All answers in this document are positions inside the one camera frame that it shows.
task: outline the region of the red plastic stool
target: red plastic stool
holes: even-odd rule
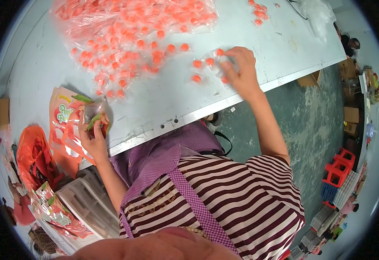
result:
[[[322,181],[336,188],[340,188],[343,185],[351,171],[349,165],[339,159],[334,159],[333,164],[326,164],[325,169],[328,171],[328,176],[327,179],[323,179]]]
[[[336,206],[330,205],[328,201],[323,201],[322,204],[329,206],[330,208],[337,208]]]
[[[342,147],[340,148],[340,152],[334,156],[334,159],[342,160],[344,163],[348,164],[349,168],[353,169],[356,157],[353,153]]]

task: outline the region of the white table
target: white table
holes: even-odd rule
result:
[[[78,69],[48,17],[50,0],[31,0],[9,31],[0,54],[0,95],[10,97],[12,138],[30,124],[49,133],[49,99],[55,86],[67,85],[90,94],[93,75]],[[218,23],[211,33],[174,34],[170,42],[187,42],[191,53],[176,56],[155,80],[139,80],[127,100],[109,107],[112,129],[107,138],[111,155],[137,146],[185,124],[242,101],[232,88],[210,75],[208,86],[188,84],[189,68],[218,47],[245,46],[254,51],[258,81],[274,89],[346,59],[333,26],[322,43],[286,2],[262,0],[270,20],[260,28],[247,1],[217,0]]]

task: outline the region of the orange plastic bag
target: orange plastic bag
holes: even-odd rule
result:
[[[100,119],[101,131],[103,133],[104,138],[106,138],[107,132],[110,130],[110,122],[107,115],[105,114],[104,103],[96,102],[83,107],[79,107],[77,110],[71,113],[71,115],[69,116],[68,123],[65,127],[62,142],[67,147],[76,151],[85,159],[87,159],[90,163],[95,165],[93,157],[82,147],[81,139],[79,138],[78,125],[79,121],[81,120],[79,115],[81,111],[83,111],[84,113],[84,123],[89,124],[88,136],[90,138],[94,138],[94,122]]]
[[[82,156],[66,147],[62,142],[62,136],[71,113],[89,103],[92,103],[91,99],[64,87],[54,88],[49,102],[49,146],[77,163],[81,163]]]
[[[49,150],[45,133],[39,126],[26,127],[17,148],[20,180],[28,190],[37,190],[46,181],[52,189],[63,178]]]

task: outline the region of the apron strap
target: apron strap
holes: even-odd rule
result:
[[[185,198],[195,217],[211,241],[222,244],[239,255],[234,243],[230,240],[223,227],[220,226],[218,221],[209,212],[192,186],[185,179],[182,172],[178,168],[175,168],[168,173],[168,177],[171,179],[179,193]]]

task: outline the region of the woman's left hand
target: woman's left hand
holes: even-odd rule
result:
[[[89,154],[94,158],[96,164],[107,161],[109,154],[107,152],[106,140],[101,132],[101,120],[94,122],[94,137],[93,139],[88,136],[88,124],[83,123],[84,112],[81,112],[80,120],[78,124],[79,138],[81,139],[82,147],[87,150]]]

